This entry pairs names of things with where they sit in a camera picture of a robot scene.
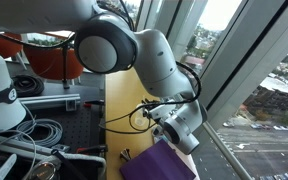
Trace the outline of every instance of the road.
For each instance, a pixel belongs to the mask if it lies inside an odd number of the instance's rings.
[[[252,177],[288,172],[288,131],[237,126],[217,132]]]
[[[288,131],[235,126],[217,132],[255,179],[288,172]],[[199,151],[193,151],[192,157],[202,180],[240,179],[211,139]]]

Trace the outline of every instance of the wooden table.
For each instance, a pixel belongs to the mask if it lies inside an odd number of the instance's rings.
[[[140,104],[143,97],[149,100],[153,99],[143,88],[134,69],[106,75],[105,85],[106,121],[128,114]],[[106,127],[118,131],[133,131],[128,123],[128,118],[108,123]],[[119,168],[124,163],[120,159],[120,152],[128,148],[131,156],[135,157],[153,145],[153,138],[151,130],[136,135],[116,134],[107,131],[106,143],[109,148],[106,156],[106,177],[107,180],[118,180],[123,179],[119,172]]]

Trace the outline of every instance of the parking lot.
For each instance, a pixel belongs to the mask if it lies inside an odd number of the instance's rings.
[[[288,127],[251,125],[223,127],[217,132],[255,179],[287,173]]]

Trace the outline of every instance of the car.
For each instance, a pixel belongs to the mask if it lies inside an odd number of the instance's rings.
[[[260,176],[260,180],[275,180],[273,176]]]
[[[232,122],[224,122],[223,126],[224,127],[234,127],[234,124]]]
[[[276,174],[273,177],[276,180],[285,180],[286,179],[283,174]]]
[[[280,126],[282,130],[288,131],[288,126]]]
[[[253,123],[253,124],[251,124],[251,127],[253,129],[262,129],[263,125],[262,124],[258,124],[258,123]]]
[[[282,130],[279,126],[273,126],[275,130]]]
[[[288,126],[273,126],[275,130],[288,131]]]

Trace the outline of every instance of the black cable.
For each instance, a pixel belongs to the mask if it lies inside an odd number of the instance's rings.
[[[117,16],[119,16],[120,18],[122,18],[127,23],[128,27],[130,28],[131,31],[135,30],[134,29],[134,23],[133,23],[132,19],[129,17],[127,10],[126,10],[126,12],[123,12],[120,8],[114,6],[113,4],[109,4],[107,2],[104,2],[104,1],[97,1],[97,3],[98,3],[98,6],[100,8],[105,9],[111,13],[114,13]]]
[[[131,30],[134,31],[134,30],[135,30],[135,28],[134,28],[134,22],[133,22],[132,18],[130,17],[130,15],[128,14],[128,11],[127,11],[127,8],[126,8],[126,6],[125,6],[125,3],[124,3],[123,0],[120,0],[120,3],[121,3],[121,5],[122,5],[122,7],[123,7],[123,9],[124,9],[124,11],[125,11],[125,14],[126,14],[126,17],[127,17],[127,19],[128,19],[128,22],[131,24]]]
[[[79,180],[87,180],[80,170],[78,170],[69,160],[67,160],[57,149],[53,149],[51,154],[57,157]]]
[[[141,134],[141,133],[144,133],[146,131],[148,131],[150,128],[152,128],[156,123],[154,123],[153,125],[150,126],[150,123],[148,125],[148,127],[146,129],[143,129],[143,130],[140,130],[140,129],[137,129],[135,128],[133,125],[131,125],[131,127],[134,129],[134,130],[137,130],[137,132],[123,132],[123,131],[116,131],[116,130],[112,130],[112,129],[108,129],[108,128],[105,128],[103,127],[102,125],[104,124],[107,124],[107,123],[111,123],[111,122],[114,122],[114,121],[118,121],[118,120],[121,120],[125,117],[129,117],[129,121],[131,119],[131,117],[133,116],[133,114],[138,111],[139,109],[141,108],[145,108],[145,107],[154,107],[154,106],[159,106],[159,105],[171,105],[171,104],[185,104],[185,103],[191,103],[193,101],[196,101],[198,99],[198,97],[200,96],[201,94],[201,91],[202,91],[202,83],[198,77],[198,75],[196,74],[196,72],[191,69],[190,67],[180,63],[180,62],[176,62],[176,65],[180,66],[181,68],[187,70],[189,73],[191,73],[191,75],[194,76],[194,79],[196,80],[197,82],[197,86],[198,86],[198,90],[195,94],[195,96],[191,99],[186,99],[186,100],[183,100],[183,101],[175,101],[175,102],[159,102],[159,101],[154,101],[154,102],[151,102],[151,103],[146,103],[146,104],[142,104],[138,107],[136,107],[133,111],[131,111],[130,113],[124,115],[124,116],[121,116],[119,118],[115,118],[115,119],[112,119],[112,120],[109,120],[109,121],[106,121],[104,123],[100,123],[99,124],[99,127],[106,130],[106,131],[110,131],[110,132],[114,132],[114,133],[118,133],[118,134]]]
[[[44,83],[40,78],[17,75],[12,77],[12,80],[18,97],[36,96],[44,90]]]
[[[51,45],[51,46],[43,46],[43,45],[36,45],[36,44],[31,44],[31,43],[26,43],[23,42],[21,40],[0,34],[0,38],[11,41],[13,43],[17,43],[26,47],[31,47],[31,48],[39,48],[39,49],[56,49],[56,48],[61,48],[65,45],[68,45],[70,42],[72,42],[75,38],[75,34],[73,34],[71,37],[67,38],[66,40],[64,40],[63,42],[60,42],[58,44],[55,45]]]

